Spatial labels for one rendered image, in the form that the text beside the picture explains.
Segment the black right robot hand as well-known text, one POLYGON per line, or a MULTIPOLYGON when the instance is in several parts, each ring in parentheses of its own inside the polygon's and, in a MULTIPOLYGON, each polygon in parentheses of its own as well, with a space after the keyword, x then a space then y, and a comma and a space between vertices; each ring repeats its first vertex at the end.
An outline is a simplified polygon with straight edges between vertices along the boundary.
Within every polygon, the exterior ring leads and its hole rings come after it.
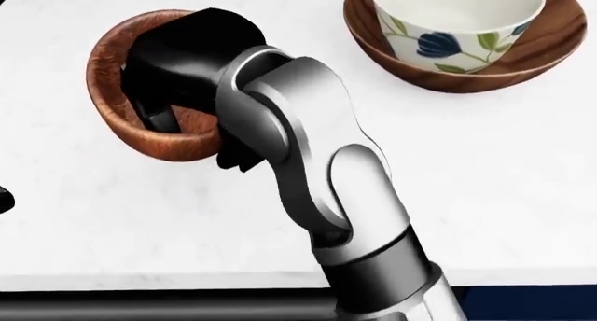
POLYGON ((216 88, 229 64, 265 43, 260 29, 235 12, 193 12, 136 37, 120 68, 121 90, 147 130, 179 134, 173 108, 214 115, 216 88))

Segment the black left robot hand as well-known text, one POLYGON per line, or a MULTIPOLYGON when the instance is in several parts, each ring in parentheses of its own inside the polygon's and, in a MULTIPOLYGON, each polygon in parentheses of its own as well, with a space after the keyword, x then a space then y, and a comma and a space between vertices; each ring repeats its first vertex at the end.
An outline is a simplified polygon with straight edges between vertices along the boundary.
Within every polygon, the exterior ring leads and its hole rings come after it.
POLYGON ((15 207, 15 197, 6 188, 0 186, 0 215, 15 207))

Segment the small reddish wooden bowl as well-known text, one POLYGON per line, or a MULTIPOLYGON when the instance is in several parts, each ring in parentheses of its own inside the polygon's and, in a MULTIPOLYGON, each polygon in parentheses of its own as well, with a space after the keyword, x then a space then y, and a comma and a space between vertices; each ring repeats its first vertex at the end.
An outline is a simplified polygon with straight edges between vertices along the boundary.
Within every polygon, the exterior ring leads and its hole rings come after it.
POLYGON ((138 35, 190 13, 185 9, 160 9, 129 18, 101 37, 87 62, 88 92, 104 122, 129 147, 160 161, 200 161, 215 155, 221 144, 217 118, 176 106, 174 115, 180 134, 147 130, 120 90, 120 67, 138 35))

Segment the white floral ceramic cup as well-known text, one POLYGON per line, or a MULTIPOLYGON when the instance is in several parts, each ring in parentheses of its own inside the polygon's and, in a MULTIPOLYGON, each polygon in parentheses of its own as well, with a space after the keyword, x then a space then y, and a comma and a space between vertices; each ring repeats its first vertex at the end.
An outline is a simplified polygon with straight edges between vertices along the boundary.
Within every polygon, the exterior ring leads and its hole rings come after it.
POLYGON ((473 74, 500 59, 547 0, 372 0, 391 54, 428 71, 473 74))

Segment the large dark wooden bowl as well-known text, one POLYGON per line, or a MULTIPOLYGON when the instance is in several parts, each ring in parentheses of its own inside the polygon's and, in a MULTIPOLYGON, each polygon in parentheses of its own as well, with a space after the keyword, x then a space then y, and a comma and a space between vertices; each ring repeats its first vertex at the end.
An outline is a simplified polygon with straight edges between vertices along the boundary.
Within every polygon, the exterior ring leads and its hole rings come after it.
POLYGON ((496 91, 534 79, 570 57, 588 29, 577 0, 547 0, 527 32, 496 63, 475 74, 450 74, 416 68, 394 57, 372 0, 344 0, 343 15, 354 40, 373 62, 411 85, 445 93, 496 91))

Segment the dark blue cabinet front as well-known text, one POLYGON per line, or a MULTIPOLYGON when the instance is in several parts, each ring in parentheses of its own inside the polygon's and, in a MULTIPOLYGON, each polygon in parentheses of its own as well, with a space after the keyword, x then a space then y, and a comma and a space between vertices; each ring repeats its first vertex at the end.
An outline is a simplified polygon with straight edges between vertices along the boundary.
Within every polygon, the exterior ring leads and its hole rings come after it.
POLYGON ((454 286, 470 321, 597 321, 597 285, 454 286))

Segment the dark counter front rail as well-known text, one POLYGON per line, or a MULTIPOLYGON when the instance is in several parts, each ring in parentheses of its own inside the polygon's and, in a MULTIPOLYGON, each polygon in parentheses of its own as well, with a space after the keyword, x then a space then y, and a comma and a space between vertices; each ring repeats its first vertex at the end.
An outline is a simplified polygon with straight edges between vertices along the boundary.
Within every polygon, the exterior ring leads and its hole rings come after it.
POLYGON ((337 321, 328 289, 0 292, 0 321, 337 321))

